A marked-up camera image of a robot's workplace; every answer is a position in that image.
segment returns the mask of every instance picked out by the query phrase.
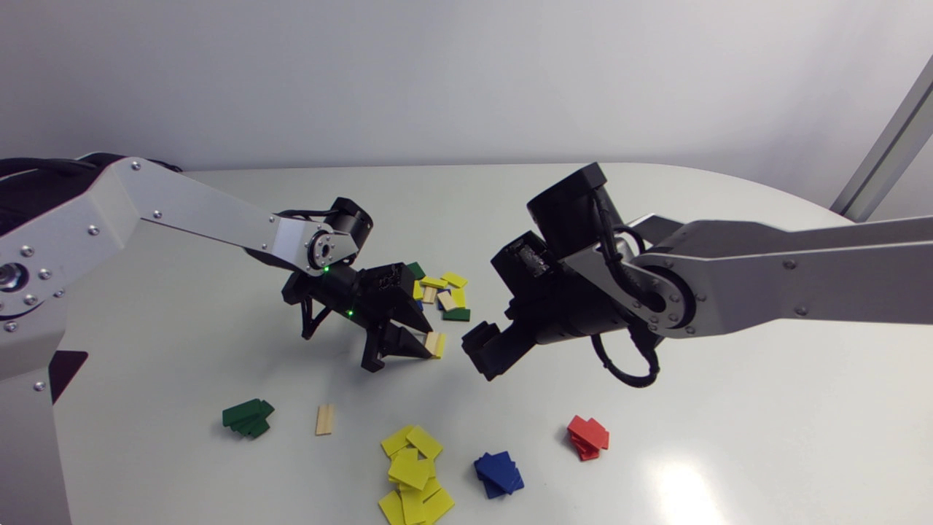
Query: pile of yellow blocks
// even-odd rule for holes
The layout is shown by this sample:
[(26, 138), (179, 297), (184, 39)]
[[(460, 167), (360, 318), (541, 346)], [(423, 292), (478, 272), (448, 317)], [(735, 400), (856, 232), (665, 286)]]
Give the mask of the pile of yellow blocks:
[(407, 426), (385, 438), (385, 455), (392, 460), (392, 490), (379, 500), (389, 525), (433, 525), (453, 507), (453, 498), (438, 482), (434, 459), (444, 447), (425, 429)]

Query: black cable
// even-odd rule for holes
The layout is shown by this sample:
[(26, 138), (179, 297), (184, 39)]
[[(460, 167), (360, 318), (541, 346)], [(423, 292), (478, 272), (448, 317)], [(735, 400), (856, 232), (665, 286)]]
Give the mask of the black cable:
[(654, 383), (655, 379), (658, 378), (658, 373), (661, 371), (661, 366), (658, 364), (658, 353), (654, 351), (654, 345), (650, 343), (646, 344), (646, 342), (639, 342), (635, 338), (635, 333), (632, 333), (632, 339), (635, 342), (635, 347), (638, 348), (638, 352), (641, 353), (642, 357), (645, 358), (645, 361), (648, 362), (647, 376), (632, 376), (631, 374), (622, 372), (615, 364), (612, 363), (612, 360), (609, 359), (609, 356), (606, 355), (606, 348), (603, 347), (602, 337), (596, 333), (591, 335), (590, 339), (592, 340), (592, 348), (596, 350), (596, 355), (599, 357), (599, 360), (603, 362), (603, 367), (619, 381), (630, 387), (643, 389), (651, 383)]

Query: stack of blocks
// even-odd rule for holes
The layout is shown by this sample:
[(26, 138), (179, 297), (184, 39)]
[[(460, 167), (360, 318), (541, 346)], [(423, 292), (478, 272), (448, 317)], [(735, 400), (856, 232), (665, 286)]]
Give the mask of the stack of blocks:
[(379, 500), (390, 525), (433, 525), (453, 507), (453, 498), (437, 478), (434, 459), (444, 447), (421, 427), (411, 425), (385, 438), (392, 460), (389, 482), (398, 485)]
[(589, 421), (574, 416), (567, 425), (570, 432), (570, 441), (577, 449), (581, 461), (594, 460), (599, 457), (599, 449), (609, 450), (609, 431), (603, 428), (596, 419)]
[(468, 282), (466, 279), (453, 272), (445, 273), (440, 279), (428, 277), (417, 262), (408, 264), (408, 267), (414, 273), (414, 290), (411, 296), (418, 302), (418, 306), (424, 309), (425, 304), (437, 303), (438, 308), (444, 311), (442, 319), (469, 321), (467, 296), (464, 292), (464, 286)]
[(481, 458), (473, 461), (473, 467), (476, 468), (476, 477), (482, 481), (486, 488), (486, 497), (490, 500), (524, 489), (522, 474), (515, 466), (515, 461), (508, 456), (508, 452), (483, 454)]
[(243, 437), (257, 438), (269, 430), (266, 418), (274, 411), (275, 408), (265, 400), (253, 399), (224, 410), (223, 424)]

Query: white wall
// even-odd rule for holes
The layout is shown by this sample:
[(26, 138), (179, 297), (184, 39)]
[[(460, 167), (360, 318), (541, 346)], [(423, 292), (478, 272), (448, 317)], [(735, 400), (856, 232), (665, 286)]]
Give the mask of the white wall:
[(677, 163), (828, 206), (929, 0), (4, 0), (0, 156)]

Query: table surface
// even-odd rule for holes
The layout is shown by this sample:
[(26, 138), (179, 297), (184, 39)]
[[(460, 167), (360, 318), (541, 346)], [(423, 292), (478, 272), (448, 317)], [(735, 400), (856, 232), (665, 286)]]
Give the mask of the table surface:
[[(365, 334), (328, 319), (300, 338), (287, 272), (242, 250), (142, 223), (128, 246), (67, 291), (62, 348), (91, 354), (55, 405), (76, 525), (384, 523), (392, 486), (379, 442), (420, 424), (445, 446), (440, 523), (929, 523), (933, 328), (778, 320), (667, 340), (644, 390), (607, 373), (587, 339), (536, 347), (488, 383), (459, 348), (480, 320), (507, 325), (489, 260), (534, 229), (525, 203), (579, 166), (421, 166), (191, 173), (270, 211), (362, 205), (375, 227), (356, 267), (418, 261), (469, 279), (470, 323), (440, 320), (442, 360), (359, 367)], [(845, 224), (758, 184), (687, 168), (604, 164), (625, 220), (757, 220), (788, 230)], [(604, 337), (644, 368), (625, 333)], [(255, 441), (223, 408), (272, 403)], [(313, 435), (319, 404), (335, 431)], [(574, 415), (611, 448), (580, 462)], [(473, 472), (507, 450), (525, 489), (489, 501)]]

